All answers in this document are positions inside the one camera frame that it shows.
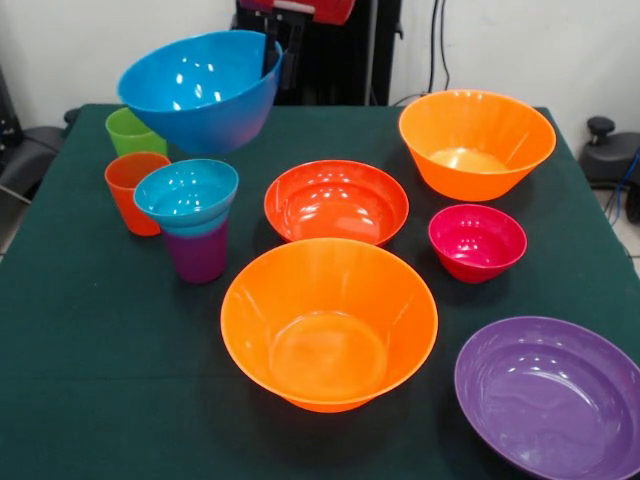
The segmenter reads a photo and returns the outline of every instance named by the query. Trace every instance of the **orange bowl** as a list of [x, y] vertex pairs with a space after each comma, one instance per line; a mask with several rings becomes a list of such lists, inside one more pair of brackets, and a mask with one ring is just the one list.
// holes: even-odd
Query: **orange bowl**
[[425, 182], [466, 202], [504, 195], [556, 145], [553, 126], [540, 112], [476, 90], [424, 96], [404, 109], [399, 126]]
[[391, 175], [371, 165], [319, 160], [276, 178], [264, 212], [289, 242], [336, 237], [383, 245], [407, 220], [409, 199]]
[[379, 247], [318, 238], [256, 258], [224, 298], [222, 338], [258, 385], [301, 408], [356, 408], [407, 380], [438, 330], [420, 276]]

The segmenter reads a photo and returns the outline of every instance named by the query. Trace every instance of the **purple bowl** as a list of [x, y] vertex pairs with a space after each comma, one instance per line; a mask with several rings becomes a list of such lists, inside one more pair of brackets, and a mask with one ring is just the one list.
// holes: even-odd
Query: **purple bowl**
[[585, 328], [544, 317], [487, 325], [462, 347], [455, 386], [476, 432], [533, 475], [640, 472], [640, 369]]

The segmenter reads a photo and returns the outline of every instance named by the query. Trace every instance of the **bowl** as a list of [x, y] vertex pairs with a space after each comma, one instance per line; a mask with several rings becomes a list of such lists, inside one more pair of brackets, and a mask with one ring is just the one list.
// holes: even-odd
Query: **bowl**
[[524, 229], [495, 208], [459, 204], [429, 222], [429, 240], [444, 268], [466, 283], [481, 283], [514, 266], [527, 250]]
[[147, 175], [135, 189], [136, 206], [168, 233], [193, 237], [227, 220], [238, 173], [218, 160], [175, 162]]
[[118, 83], [131, 111], [191, 155], [252, 140], [273, 104], [282, 64], [262, 77], [265, 35], [230, 30], [171, 43], [134, 63]]
[[342, 238], [287, 243], [256, 258], [231, 283], [220, 322], [249, 378], [321, 413], [356, 408], [406, 381], [438, 329], [433, 296], [409, 265]]
[[553, 126], [541, 113], [476, 90], [426, 95], [404, 109], [399, 126], [425, 182], [465, 202], [504, 195], [556, 145]]
[[492, 323], [462, 348], [455, 389], [484, 441], [533, 475], [640, 472], [640, 369], [585, 328], [543, 317]]
[[409, 215], [409, 200], [389, 174], [348, 160], [305, 163], [269, 186], [264, 211], [287, 241], [318, 237], [388, 242]]

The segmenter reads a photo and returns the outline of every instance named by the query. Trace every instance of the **small pink bowl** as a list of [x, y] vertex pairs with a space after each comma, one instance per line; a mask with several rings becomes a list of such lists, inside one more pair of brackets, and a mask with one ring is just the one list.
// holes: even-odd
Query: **small pink bowl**
[[429, 240], [444, 268], [466, 283], [482, 283], [511, 268], [527, 250], [527, 235], [495, 208], [461, 204], [429, 222]]

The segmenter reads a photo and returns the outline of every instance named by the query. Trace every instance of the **green tablecloth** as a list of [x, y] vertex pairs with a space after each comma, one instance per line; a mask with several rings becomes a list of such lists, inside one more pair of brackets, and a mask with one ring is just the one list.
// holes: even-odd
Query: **green tablecloth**
[[[525, 227], [527, 255], [473, 286], [445, 273], [427, 241], [428, 220], [452, 202], [420, 178], [399, 109], [275, 108], [255, 141], [224, 157], [241, 178], [229, 266], [192, 286], [175, 276], [161, 238], [130, 235], [111, 201], [113, 108], [82, 109], [0, 264], [0, 478], [518, 478], [454, 395], [456, 355], [473, 332], [514, 315], [555, 316], [640, 361], [640, 283], [561, 137], [552, 158], [491, 202]], [[262, 212], [268, 184], [322, 158], [371, 163], [405, 187], [411, 214], [388, 248], [427, 281], [441, 319], [409, 382], [338, 415], [253, 385], [218, 323], [234, 276], [279, 244]]]

